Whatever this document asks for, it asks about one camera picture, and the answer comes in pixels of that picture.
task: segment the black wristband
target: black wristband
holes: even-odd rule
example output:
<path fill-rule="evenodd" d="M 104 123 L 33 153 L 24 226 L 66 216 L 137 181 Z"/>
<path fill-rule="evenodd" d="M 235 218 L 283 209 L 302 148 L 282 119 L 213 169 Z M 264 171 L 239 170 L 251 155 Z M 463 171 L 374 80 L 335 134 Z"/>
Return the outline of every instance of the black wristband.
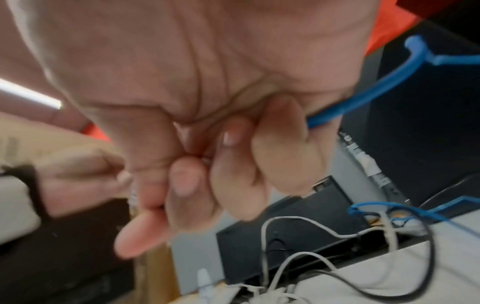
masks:
<path fill-rule="evenodd" d="M 32 202 L 33 208 L 42 221 L 50 220 L 51 217 L 45 209 L 40 196 L 40 190 L 37 183 L 37 171 L 32 165 L 22 165 L 13 167 L 2 172 L 0 176 L 13 176 L 18 178 L 28 187 L 28 194 Z"/>

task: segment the light fixture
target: light fixture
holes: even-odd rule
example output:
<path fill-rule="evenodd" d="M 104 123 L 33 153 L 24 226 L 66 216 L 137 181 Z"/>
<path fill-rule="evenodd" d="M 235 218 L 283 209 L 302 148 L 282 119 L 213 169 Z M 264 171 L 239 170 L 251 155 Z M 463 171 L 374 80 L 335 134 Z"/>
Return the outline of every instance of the light fixture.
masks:
<path fill-rule="evenodd" d="M 25 87 L 14 84 L 10 81 L 6 81 L 0 78 L 0 90 L 8 92 L 13 95 L 17 95 L 43 105 L 55 108 L 57 110 L 62 108 L 62 102 L 58 99 L 49 97 L 39 92 L 32 91 Z"/>

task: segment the orange fabric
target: orange fabric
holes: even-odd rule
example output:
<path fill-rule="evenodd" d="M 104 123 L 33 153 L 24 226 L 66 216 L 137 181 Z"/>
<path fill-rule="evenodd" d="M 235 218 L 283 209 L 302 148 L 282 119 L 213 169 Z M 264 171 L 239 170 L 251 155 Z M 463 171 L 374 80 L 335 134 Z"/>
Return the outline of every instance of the orange fabric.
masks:
<path fill-rule="evenodd" d="M 395 39 L 420 20 L 416 15 L 397 7 L 396 3 L 397 0 L 382 0 L 375 26 L 368 41 L 367 55 Z M 90 124 L 82 133 L 98 139 L 109 140 L 105 133 L 94 124 Z"/>

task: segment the fluorescent light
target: fluorescent light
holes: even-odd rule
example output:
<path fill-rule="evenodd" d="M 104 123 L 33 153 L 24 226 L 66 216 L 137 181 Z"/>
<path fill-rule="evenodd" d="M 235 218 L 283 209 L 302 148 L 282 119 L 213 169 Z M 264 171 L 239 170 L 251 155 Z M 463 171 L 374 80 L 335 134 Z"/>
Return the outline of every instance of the fluorescent light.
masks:
<path fill-rule="evenodd" d="M 43 105 L 55 108 L 59 110 L 62 107 L 62 102 L 58 99 L 49 97 L 47 95 L 41 94 L 39 92 L 32 91 L 25 87 L 14 84 L 10 81 L 6 81 L 0 78 L 0 90 L 14 94 Z"/>

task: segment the human hand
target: human hand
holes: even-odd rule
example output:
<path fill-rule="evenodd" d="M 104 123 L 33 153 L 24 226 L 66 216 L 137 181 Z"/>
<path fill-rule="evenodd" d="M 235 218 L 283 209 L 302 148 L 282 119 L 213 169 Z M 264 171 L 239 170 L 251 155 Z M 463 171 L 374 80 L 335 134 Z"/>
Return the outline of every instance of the human hand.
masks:
<path fill-rule="evenodd" d="M 339 120 L 305 117 L 351 94 L 378 0 L 9 5 L 50 82 L 126 156 L 145 209 L 116 242 L 131 257 L 323 177 Z"/>
<path fill-rule="evenodd" d="M 41 200 L 51 217 L 60 217 L 100 205 L 125 192 L 132 175 L 124 159 L 113 152 L 69 149 L 35 162 Z"/>

